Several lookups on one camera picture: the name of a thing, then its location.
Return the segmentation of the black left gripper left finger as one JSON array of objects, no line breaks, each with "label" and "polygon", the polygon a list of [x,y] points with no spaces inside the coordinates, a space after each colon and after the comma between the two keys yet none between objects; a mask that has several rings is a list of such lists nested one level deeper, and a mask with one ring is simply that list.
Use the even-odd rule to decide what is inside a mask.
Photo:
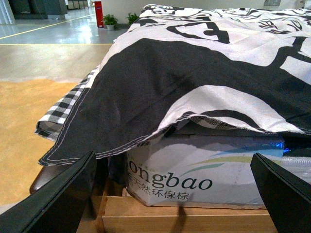
[{"label": "black left gripper left finger", "polygon": [[92,193],[97,160],[93,152],[0,216],[2,233],[74,233]]}]

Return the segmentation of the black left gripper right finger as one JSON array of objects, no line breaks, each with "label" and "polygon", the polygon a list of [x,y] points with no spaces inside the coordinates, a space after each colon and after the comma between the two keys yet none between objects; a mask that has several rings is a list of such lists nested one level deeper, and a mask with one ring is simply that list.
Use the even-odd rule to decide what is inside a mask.
[{"label": "black left gripper right finger", "polygon": [[260,153],[250,164],[259,194],[279,233],[311,231],[311,185]]}]

